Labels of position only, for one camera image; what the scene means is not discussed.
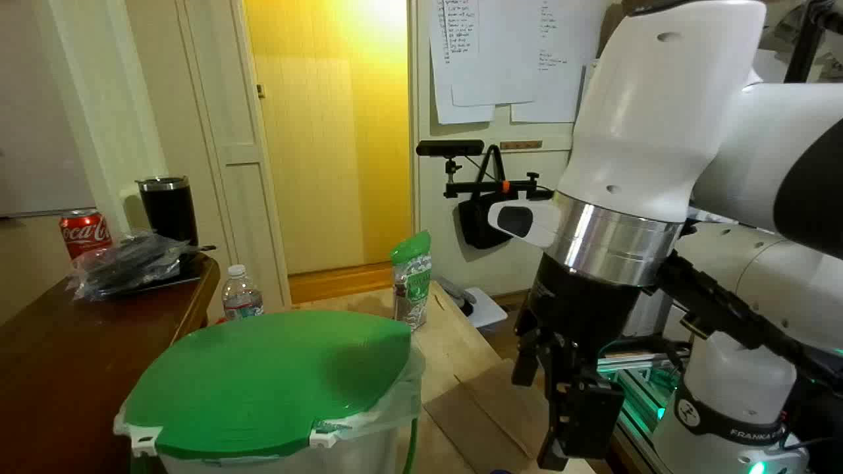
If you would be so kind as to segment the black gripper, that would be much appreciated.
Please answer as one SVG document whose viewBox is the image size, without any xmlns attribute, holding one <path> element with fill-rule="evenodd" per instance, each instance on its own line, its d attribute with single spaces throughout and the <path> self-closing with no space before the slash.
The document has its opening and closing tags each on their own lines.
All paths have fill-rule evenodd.
<svg viewBox="0 0 843 474">
<path fill-rule="evenodd" d="M 604 459 L 624 402 L 620 385 L 597 374 L 600 351 L 613 341 L 638 301 L 638 286 L 585 280 L 543 255 L 518 310 L 513 385 L 545 374 L 547 428 L 537 465 L 562 472 L 571 459 Z"/>
</svg>

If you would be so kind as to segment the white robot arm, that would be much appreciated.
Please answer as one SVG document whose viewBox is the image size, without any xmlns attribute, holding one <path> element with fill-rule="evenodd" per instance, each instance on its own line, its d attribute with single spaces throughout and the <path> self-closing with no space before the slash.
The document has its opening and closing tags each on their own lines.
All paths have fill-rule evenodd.
<svg viewBox="0 0 843 474">
<path fill-rule="evenodd" d="M 605 453 L 608 352 L 676 369 L 664 474 L 840 474 L 840 91 L 754 70 L 764 0 L 622 0 L 545 199 L 493 229 L 541 248 L 513 376 L 543 385 L 541 465 Z"/>
</svg>

